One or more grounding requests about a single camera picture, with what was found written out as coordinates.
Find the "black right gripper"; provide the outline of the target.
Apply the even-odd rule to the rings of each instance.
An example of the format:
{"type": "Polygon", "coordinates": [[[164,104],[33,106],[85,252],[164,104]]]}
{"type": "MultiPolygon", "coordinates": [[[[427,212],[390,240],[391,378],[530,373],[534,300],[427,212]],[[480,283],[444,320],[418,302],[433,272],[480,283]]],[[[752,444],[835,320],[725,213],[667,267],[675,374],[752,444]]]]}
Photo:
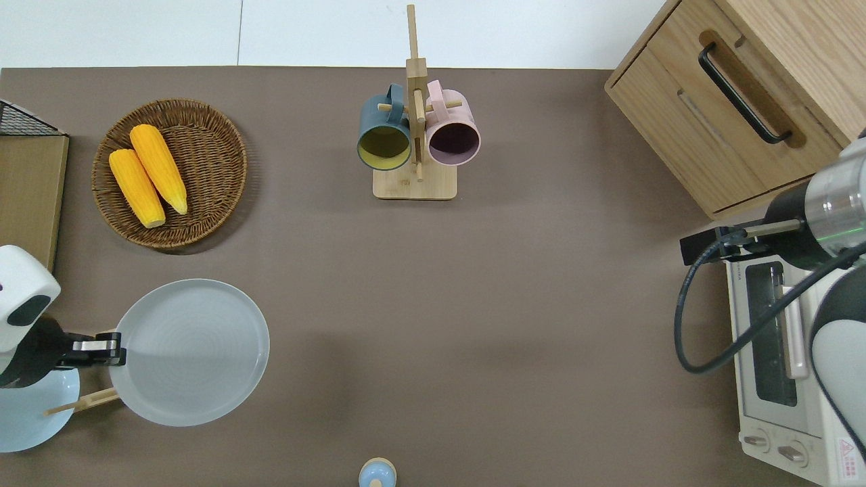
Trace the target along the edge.
{"type": "Polygon", "coordinates": [[[687,235],[679,240],[679,247],[681,261],[686,266],[696,263],[707,249],[711,253],[706,257],[706,263],[739,262],[769,256],[769,247],[739,226],[715,226],[687,235]]]}

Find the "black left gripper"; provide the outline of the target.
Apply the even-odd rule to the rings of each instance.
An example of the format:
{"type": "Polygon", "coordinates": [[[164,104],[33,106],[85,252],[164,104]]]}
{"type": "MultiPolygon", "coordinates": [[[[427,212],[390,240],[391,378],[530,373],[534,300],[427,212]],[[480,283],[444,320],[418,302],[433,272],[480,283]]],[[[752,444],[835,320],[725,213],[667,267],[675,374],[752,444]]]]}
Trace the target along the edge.
{"type": "Polygon", "coordinates": [[[96,335],[69,333],[72,340],[68,352],[68,366],[86,368],[95,366],[124,366],[127,349],[122,346],[122,334],[105,331],[96,335]]]}

